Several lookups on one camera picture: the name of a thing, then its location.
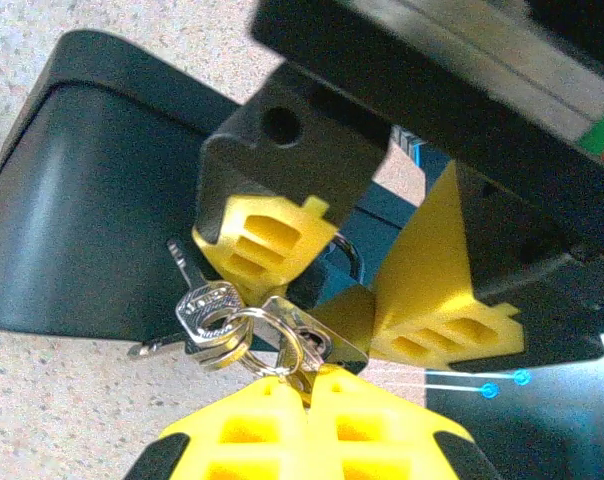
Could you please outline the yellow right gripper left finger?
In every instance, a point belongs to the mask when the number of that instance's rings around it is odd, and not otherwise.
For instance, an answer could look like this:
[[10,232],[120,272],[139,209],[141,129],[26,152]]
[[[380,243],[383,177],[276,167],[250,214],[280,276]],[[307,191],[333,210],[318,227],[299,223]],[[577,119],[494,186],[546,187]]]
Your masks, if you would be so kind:
[[264,378],[170,424],[126,480],[308,480],[307,439],[298,392]]

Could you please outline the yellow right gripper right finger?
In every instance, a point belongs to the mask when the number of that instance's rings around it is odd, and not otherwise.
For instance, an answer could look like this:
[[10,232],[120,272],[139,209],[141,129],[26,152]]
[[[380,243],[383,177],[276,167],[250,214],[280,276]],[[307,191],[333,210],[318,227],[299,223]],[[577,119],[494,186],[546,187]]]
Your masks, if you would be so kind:
[[336,366],[317,374],[309,410],[311,480],[497,480],[460,424]]

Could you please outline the metal padlock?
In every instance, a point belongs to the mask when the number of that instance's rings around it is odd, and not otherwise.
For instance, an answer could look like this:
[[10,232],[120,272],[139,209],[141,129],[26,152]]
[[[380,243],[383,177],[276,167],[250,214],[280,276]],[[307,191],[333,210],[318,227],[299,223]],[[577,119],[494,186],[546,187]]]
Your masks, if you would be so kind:
[[346,271],[321,257],[282,296],[271,295],[262,309],[298,335],[304,358],[288,380],[312,383],[324,364],[360,373],[369,362],[375,316],[373,293],[363,284],[364,261],[338,233],[330,243],[348,260]]

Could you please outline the silver spare key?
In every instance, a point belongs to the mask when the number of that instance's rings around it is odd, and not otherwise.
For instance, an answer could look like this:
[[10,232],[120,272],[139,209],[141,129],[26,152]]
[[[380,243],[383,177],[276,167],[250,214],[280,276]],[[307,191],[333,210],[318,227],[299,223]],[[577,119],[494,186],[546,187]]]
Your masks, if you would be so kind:
[[138,360],[178,349],[194,360],[203,371],[212,372],[239,361],[249,351],[252,340],[253,334],[246,333],[239,340],[232,339],[222,346],[202,348],[197,346],[186,333],[175,333],[134,344],[128,350],[127,357]]
[[242,320],[230,319],[244,307],[237,289],[223,280],[207,281],[176,239],[170,238],[167,248],[189,287],[175,307],[189,342],[196,352],[210,351],[212,355],[236,348],[246,334]]

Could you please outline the black plastic box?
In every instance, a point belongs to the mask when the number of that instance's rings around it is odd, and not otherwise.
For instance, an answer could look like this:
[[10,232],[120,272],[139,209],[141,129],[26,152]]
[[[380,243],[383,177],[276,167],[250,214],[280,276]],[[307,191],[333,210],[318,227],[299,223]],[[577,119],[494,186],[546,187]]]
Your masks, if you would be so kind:
[[340,226],[389,134],[289,64],[239,105],[117,36],[64,34],[0,155],[0,330],[178,332],[169,240],[219,239],[236,194],[316,197]]

